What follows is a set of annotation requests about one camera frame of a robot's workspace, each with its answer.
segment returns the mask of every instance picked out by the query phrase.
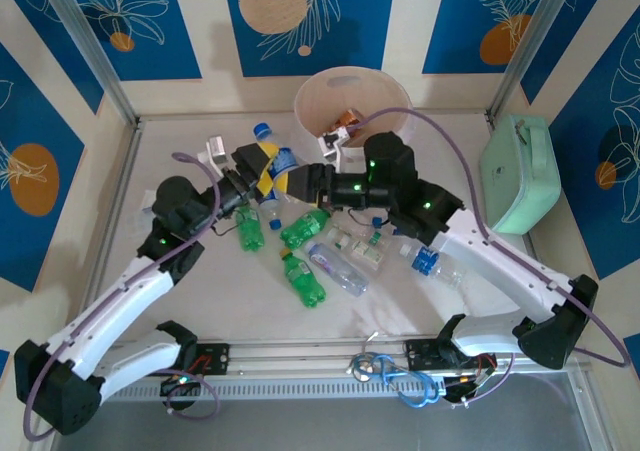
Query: white table surface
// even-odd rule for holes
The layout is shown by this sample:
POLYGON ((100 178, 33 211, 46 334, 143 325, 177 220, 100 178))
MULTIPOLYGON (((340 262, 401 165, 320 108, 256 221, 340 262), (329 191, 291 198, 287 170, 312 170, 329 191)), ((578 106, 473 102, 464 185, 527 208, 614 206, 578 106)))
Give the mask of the white table surface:
MULTIPOLYGON (((459 144, 469 160, 479 190, 478 162, 489 139, 482 114, 432 115, 459 144)), ((167 177, 189 178, 199 190, 207 178, 195 166, 171 158, 173 151, 196 154, 204 151, 206 139, 214 134, 224 138, 231 152, 252 141, 255 124, 266 121, 274 130, 295 129, 292 113, 216 115, 202 118, 161 119, 145 122, 138 154, 125 194, 119 223, 107 259, 102 289, 122 273, 135 256, 145 234, 140 211, 146 190, 155 190, 167 177)), ((415 151, 420 177, 437 183, 460 197, 466 206, 471 200, 468 186, 454 153, 426 123, 415 123, 407 139, 415 151)), ((296 150, 305 155, 305 150, 296 150)), ((301 215, 305 205, 287 204, 286 226, 301 215)), ((338 216, 337 220, 346 219, 338 216)), ((232 224, 220 223, 220 231, 232 224)), ((398 255, 399 243, 391 252, 367 292, 354 298, 334 284, 317 268, 314 272, 325 286, 327 300, 317 308, 305 308, 284 278, 278 256, 282 248, 278 234, 263 226, 266 245, 257 253, 243 252, 235 232, 224 237, 206 234, 201 243, 205 252, 192 271, 170 293, 149 307, 123 335, 134 339, 172 319, 201 339, 287 340, 364 337, 377 330, 381 335, 437 334, 456 313, 487 315, 508 312, 515 304, 475 273, 468 272, 461 291, 428 279, 410 268, 398 255)), ((524 249, 521 238, 508 240, 524 249)))

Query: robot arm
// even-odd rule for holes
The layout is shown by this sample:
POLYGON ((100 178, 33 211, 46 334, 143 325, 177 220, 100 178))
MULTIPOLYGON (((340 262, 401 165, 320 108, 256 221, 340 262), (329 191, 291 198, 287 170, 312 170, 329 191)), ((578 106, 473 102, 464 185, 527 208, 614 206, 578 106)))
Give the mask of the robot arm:
MULTIPOLYGON (((277 152, 277 147, 261 143, 232 154, 236 170, 225 169, 218 182, 216 218, 227 217, 250 197, 269 192, 273 183, 266 169, 277 152)), ((459 199, 419 179, 413 151, 395 134, 369 138, 364 152, 364 174, 336 173, 331 165, 312 164, 289 172, 275 185, 322 207, 384 208, 391 224, 403 234, 464 261, 520 306, 518 312, 508 315, 453 316, 438 338, 438 352, 450 367, 481 353, 523 352, 543 366, 562 368, 587 323, 584 313, 489 245, 459 199)), ((126 385, 161 368, 186 369, 194 359, 196 337, 172 322, 158 326, 141 341, 110 351, 148 306, 178 284, 204 250, 195 242, 157 269, 132 278, 201 230, 214 207, 212 188, 198 193, 179 176, 165 180, 156 196, 153 230, 125 273, 47 343, 38 346, 27 341, 16 352, 18 398, 26 403, 34 386, 39 386, 33 409, 62 434, 86 424, 109 396, 126 385), (82 332, 78 333, 80 324, 82 332)), ((493 234, 488 239, 500 240, 493 234)), ((501 244, 524 262, 543 269, 507 243, 501 244)), ((581 276, 572 281, 550 270, 544 272, 592 308, 597 292, 593 280, 581 276)))
MULTIPOLYGON (((266 169, 277 152, 273 145, 252 144, 232 154, 236 169, 225 169, 217 183, 220 201, 216 219, 229 216, 236 206, 271 189, 266 169)), ((27 341, 16 351, 18 398, 29 403, 35 393, 33 410, 60 433, 80 429, 109 396, 128 384, 159 369, 186 369, 194 360, 196 336, 173 322, 159 325, 128 346, 110 348, 200 258, 203 246, 197 241, 185 246, 185 242, 209 222, 214 194, 212 188, 198 193, 180 176, 165 180, 153 205, 153 229, 126 271, 47 343, 39 346, 27 341), (153 269, 161 258, 164 262, 153 269)))
POLYGON ((319 206, 387 209, 389 221, 402 234, 464 262, 519 306, 519 311, 499 316, 452 317, 440 336, 446 341, 441 353, 451 365, 482 353, 517 352, 561 369, 588 318, 554 287, 571 290, 592 309, 597 284, 587 276, 571 280, 547 269, 490 231, 485 238, 473 212, 458 198, 418 178, 413 151, 394 133, 370 137, 364 156, 363 174, 336 173, 331 165, 312 164, 275 185, 319 206), (547 282, 523 263, 542 272, 547 282))

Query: plastic bottle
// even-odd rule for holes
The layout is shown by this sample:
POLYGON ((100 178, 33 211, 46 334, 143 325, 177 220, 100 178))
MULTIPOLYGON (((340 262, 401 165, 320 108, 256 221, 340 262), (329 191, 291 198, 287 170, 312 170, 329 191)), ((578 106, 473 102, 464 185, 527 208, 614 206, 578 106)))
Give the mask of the plastic bottle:
POLYGON ((358 297, 367 290, 369 281, 327 245, 311 240, 305 244, 304 251, 312 263, 324 270, 349 294, 358 297))
POLYGON ((240 247, 244 251, 256 251, 264 246, 260 218, 258 218, 255 209, 252 209, 248 204, 237 208, 236 224, 240 236, 240 247))
POLYGON ((382 231, 371 228, 362 231, 360 229, 356 230, 353 228, 344 230, 339 228, 338 226, 334 226, 327 234, 327 237, 336 243, 337 248, 341 247, 338 246, 337 243, 339 243, 339 241, 343 239, 344 236, 348 236, 350 240, 359 239, 361 241, 364 241, 369 246, 381 251, 386 250, 389 247, 390 243, 389 237, 385 236, 382 231))
POLYGON ((305 241, 324 229, 330 216, 324 209, 313 209, 300 216, 291 226, 283 229, 280 239, 289 249, 299 248, 305 241))
POLYGON ((282 204, 273 189, 262 200, 258 201, 258 209, 260 209, 260 212, 269 223, 269 228, 272 231, 277 231, 282 227, 282 221, 280 221, 282 204))
POLYGON ((293 289, 298 292, 302 304, 308 308, 315 308, 318 303, 323 302, 327 293, 316 281, 309 265, 302 259, 296 258, 289 248, 280 251, 280 257, 284 261, 284 275, 291 283, 293 289))
POLYGON ((265 141, 273 143, 280 148, 278 155, 269 167, 269 176, 271 176, 274 182, 280 175, 298 167, 298 161, 293 155, 291 148, 287 146, 282 136, 273 132, 267 123, 256 125, 256 127, 253 128, 253 134, 258 142, 265 141))
POLYGON ((456 269, 447 255, 433 251, 422 244, 407 243, 400 248, 400 255, 411 261, 411 267, 425 276, 438 279, 454 289, 459 289, 464 273, 456 269))
POLYGON ((338 249, 343 250, 350 258, 367 266, 372 271, 378 271, 384 260, 384 252, 379 249, 378 241, 369 244, 370 239, 354 237, 351 233, 344 231, 337 226, 331 228, 327 238, 338 249))

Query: white bucket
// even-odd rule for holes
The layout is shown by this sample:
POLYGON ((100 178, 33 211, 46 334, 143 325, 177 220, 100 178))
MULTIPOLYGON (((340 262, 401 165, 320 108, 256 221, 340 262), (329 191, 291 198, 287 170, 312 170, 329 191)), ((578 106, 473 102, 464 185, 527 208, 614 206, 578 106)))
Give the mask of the white bucket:
MULTIPOLYGON (((309 78, 296 94, 293 109, 300 129, 294 133, 294 140, 301 140, 308 162, 317 162, 322 154, 316 138, 328 132, 347 109, 366 117, 390 107, 412 106, 407 92, 388 74, 357 66, 327 69, 309 78)), ((345 156, 358 160, 368 137, 387 131, 403 137, 411 130, 411 123, 411 116, 405 113, 380 116, 349 142, 345 156)))

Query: mint green case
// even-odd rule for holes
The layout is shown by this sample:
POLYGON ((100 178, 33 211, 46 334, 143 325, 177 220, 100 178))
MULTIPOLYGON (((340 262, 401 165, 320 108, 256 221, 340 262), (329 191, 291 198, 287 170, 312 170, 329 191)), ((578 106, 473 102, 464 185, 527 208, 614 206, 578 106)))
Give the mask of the mint green case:
POLYGON ((480 158, 487 224, 527 233, 560 197, 560 175, 543 118, 504 116, 480 158))

